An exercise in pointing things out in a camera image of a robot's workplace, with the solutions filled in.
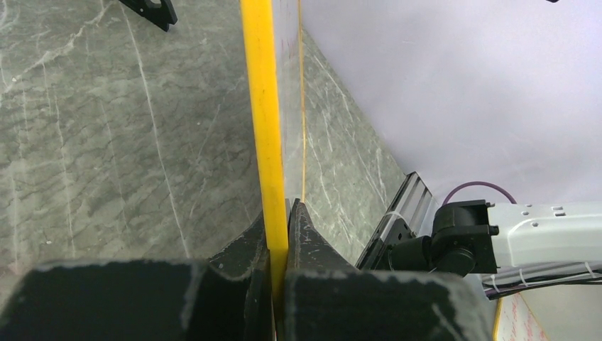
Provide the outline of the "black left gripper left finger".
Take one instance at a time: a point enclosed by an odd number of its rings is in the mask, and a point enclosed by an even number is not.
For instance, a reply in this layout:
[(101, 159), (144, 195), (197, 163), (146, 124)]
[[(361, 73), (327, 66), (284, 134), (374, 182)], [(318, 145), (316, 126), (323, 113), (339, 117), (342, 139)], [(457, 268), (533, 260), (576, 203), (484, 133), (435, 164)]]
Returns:
[(262, 217), (208, 259), (49, 261), (1, 312), (2, 340), (272, 340)]

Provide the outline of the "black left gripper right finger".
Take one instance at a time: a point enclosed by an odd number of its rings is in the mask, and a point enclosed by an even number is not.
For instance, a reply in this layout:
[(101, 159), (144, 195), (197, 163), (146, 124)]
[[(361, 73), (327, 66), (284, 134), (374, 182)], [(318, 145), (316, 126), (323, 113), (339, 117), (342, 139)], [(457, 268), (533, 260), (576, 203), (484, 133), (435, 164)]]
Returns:
[(453, 274), (363, 271), (314, 228), (306, 205), (289, 218), (284, 340), (490, 340), (469, 284)]

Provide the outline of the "yellow framed whiteboard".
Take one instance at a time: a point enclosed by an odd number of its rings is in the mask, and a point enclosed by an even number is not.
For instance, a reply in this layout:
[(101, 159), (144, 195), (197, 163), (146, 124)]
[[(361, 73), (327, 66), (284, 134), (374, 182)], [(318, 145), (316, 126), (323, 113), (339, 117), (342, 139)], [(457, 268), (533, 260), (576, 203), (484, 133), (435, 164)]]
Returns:
[(300, 1), (241, 1), (241, 20), (273, 296), (281, 301), (292, 204), (305, 197)]

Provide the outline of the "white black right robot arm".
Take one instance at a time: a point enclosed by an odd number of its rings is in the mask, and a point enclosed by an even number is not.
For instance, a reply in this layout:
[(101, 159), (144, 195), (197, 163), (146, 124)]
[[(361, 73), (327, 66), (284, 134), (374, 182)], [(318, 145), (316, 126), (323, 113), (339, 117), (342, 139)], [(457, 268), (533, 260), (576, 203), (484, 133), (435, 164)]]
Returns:
[(383, 219), (379, 266), (478, 275), (493, 300), (535, 288), (601, 283), (601, 204), (446, 202), (412, 174)]

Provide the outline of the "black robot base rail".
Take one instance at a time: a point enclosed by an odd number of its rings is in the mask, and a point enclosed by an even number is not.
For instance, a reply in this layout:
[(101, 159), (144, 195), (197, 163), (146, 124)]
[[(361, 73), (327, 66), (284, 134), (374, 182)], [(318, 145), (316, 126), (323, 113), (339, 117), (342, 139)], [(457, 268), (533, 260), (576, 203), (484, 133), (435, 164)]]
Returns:
[(390, 269), (389, 253), (400, 244), (430, 233), (437, 201), (417, 172), (406, 176), (362, 251), (356, 268)]

